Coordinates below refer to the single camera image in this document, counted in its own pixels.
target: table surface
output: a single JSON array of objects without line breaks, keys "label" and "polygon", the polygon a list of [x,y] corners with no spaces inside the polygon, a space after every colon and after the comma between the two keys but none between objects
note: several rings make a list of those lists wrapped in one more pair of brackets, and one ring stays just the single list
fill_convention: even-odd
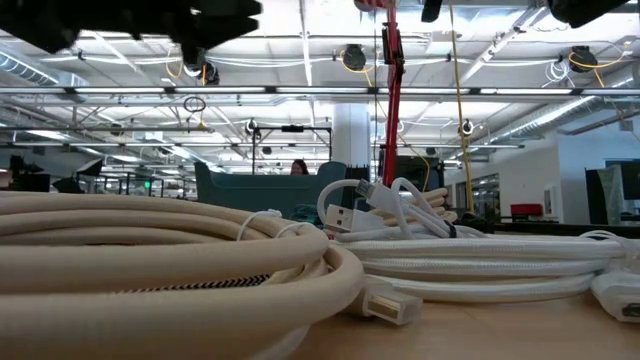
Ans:
[{"label": "table surface", "polygon": [[591,296],[527,304],[424,305],[396,327],[334,316],[309,331],[292,359],[639,360],[640,324],[620,323]]}]

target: fluorescent light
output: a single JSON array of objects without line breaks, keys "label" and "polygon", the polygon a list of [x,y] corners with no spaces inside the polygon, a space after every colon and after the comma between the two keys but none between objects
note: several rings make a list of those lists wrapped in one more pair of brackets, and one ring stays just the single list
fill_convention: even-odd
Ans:
[{"label": "fluorescent light", "polygon": [[481,89],[484,95],[569,95],[573,89]]},{"label": "fluorescent light", "polygon": [[140,161],[140,159],[138,159],[135,156],[129,156],[129,155],[111,155],[112,158],[114,159],[118,159],[120,161],[124,161],[124,162],[138,162]]},{"label": "fluorescent light", "polygon": [[118,147],[120,144],[118,143],[71,143],[70,146],[75,147]]},{"label": "fluorescent light", "polygon": [[79,87],[75,88],[78,94],[163,94],[164,88],[160,87]]},{"label": "fluorescent light", "polygon": [[63,88],[59,87],[2,87],[0,94],[64,94]]},{"label": "fluorescent light", "polygon": [[[455,95],[454,88],[401,88],[400,94],[424,94],[424,95]],[[469,89],[460,89],[460,94],[468,94]]]},{"label": "fluorescent light", "polygon": [[366,94],[368,88],[362,87],[278,87],[281,94]]},{"label": "fluorescent light", "polygon": [[89,148],[82,148],[82,150],[84,150],[85,152],[88,152],[89,154],[93,154],[93,155],[98,155],[98,156],[102,156],[103,155],[100,151],[95,151],[95,150],[89,149]]},{"label": "fluorescent light", "polygon": [[582,95],[640,95],[640,89],[584,89]]},{"label": "fluorescent light", "polygon": [[171,148],[168,148],[167,150],[185,159],[191,159],[191,153],[179,146],[173,146]]},{"label": "fluorescent light", "polygon": [[47,143],[47,142],[14,142],[14,146],[39,146],[39,147],[63,147],[63,143]]},{"label": "fluorescent light", "polygon": [[162,79],[160,79],[160,81],[168,82],[169,84],[171,84],[171,86],[178,86],[176,83],[173,82],[173,80],[171,80],[169,78],[162,78]]},{"label": "fluorescent light", "polygon": [[176,93],[184,94],[239,94],[239,93],[264,93],[264,87],[230,87],[230,86],[198,86],[198,87],[177,87]]},{"label": "fluorescent light", "polygon": [[55,131],[49,131],[49,130],[31,130],[31,131],[27,131],[29,134],[33,134],[33,135],[38,135],[38,136],[42,136],[42,137],[46,137],[48,139],[53,139],[53,140],[66,140],[67,137],[57,133]]}]

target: person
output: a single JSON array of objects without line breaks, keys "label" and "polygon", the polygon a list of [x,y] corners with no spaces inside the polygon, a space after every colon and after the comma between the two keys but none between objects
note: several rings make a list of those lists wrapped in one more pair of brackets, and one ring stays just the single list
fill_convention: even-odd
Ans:
[{"label": "person", "polygon": [[293,161],[293,164],[291,164],[291,175],[309,175],[309,170],[304,160],[298,159]]}]

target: red pole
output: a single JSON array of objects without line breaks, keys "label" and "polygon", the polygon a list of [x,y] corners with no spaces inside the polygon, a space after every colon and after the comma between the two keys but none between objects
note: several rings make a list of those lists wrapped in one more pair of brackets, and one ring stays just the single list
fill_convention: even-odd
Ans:
[{"label": "red pole", "polygon": [[396,5],[391,0],[387,8],[388,44],[391,64],[389,65],[389,119],[387,121],[387,140],[384,152],[384,173],[382,181],[390,186],[395,180],[397,137],[398,137],[398,110],[400,109],[400,87],[404,73],[404,60],[400,58],[400,36],[396,23]]}]

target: yellow cable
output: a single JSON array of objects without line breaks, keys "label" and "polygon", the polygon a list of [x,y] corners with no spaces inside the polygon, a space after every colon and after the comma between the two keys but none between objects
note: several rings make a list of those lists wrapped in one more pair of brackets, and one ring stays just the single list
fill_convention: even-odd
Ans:
[{"label": "yellow cable", "polygon": [[593,69],[593,72],[596,74],[596,78],[598,79],[600,86],[605,87],[604,81],[602,81],[602,77],[600,76],[600,73],[598,73],[598,69]]},{"label": "yellow cable", "polygon": [[453,24],[453,5],[452,1],[449,1],[449,15],[451,16],[451,43],[453,45],[453,59],[455,65],[456,74],[456,96],[458,99],[458,120],[460,123],[460,145],[462,148],[462,157],[464,160],[465,173],[467,175],[467,199],[469,199],[469,211],[475,214],[473,204],[473,192],[471,190],[471,168],[469,166],[469,153],[467,152],[467,142],[462,133],[462,97],[460,96],[460,67],[458,65],[458,49],[456,47],[456,32]]},{"label": "yellow cable", "polygon": [[[167,53],[167,58],[171,57],[171,50],[172,49],[173,48],[169,48],[169,52]],[[171,76],[174,79],[177,79],[177,78],[180,77],[180,75],[182,75],[182,65],[183,65],[182,60],[180,60],[180,69],[178,70],[178,74],[177,75],[174,74],[173,72],[171,72],[171,69],[169,68],[169,63],[168,62],[164,64],[164,67],[167,70],[167,74],[169,74],[169,76]]]},{"label": "yellow cable", "polygon": [[574,63],[574,64],[576,64],[578,66],[581,66],[581,67],[587,68],[587,69],[604,69],[606,67],[609,67],[611,65],[619,63],[620,61],[622,61],[622,59],[624,59],[624,56],[625,56],[625,54],[622,53],[622,55],[620,56],[620,58],[618,60],[612,61],[610,63],[606,63],[604,65],[587,65],[587,64],[582,64],[582,63],[579,63],[579,62],[573,60],[573,56],[574,55],[576,55],[576,53],[569,54],[569,61],[571,61],[572,63]]},{"label": "yellow cable", "polygon": [[[389,117],[387,117],[387,113],[384,111],[384,109],[382,108],[382,105],[380,105],[379,101],[377,102],[377,105],[380,108],[380,110],[382,111],[382,115],[384,115],[384,118],[387,119],[387,124],[389,124]],[[422,156],[419,152],[417,152],[413,148],[413,146],[409,145],[407,143],[407,141],[402,137],[402,135],[398,134],[398,137],[409,148],[409,150],[413,151],[414,154],[416,154],[420,159],[422,159],[422,161],[424,161],[424,164],[427,167],[427,178],[424,181],[424,185],[422,185],[422,192],[426,192],[427,191],[427,185],[429,184],[429,176],[431,175],[431,165],[429,164],[429,161],[427,159],[425,159],[424,156]]]}]

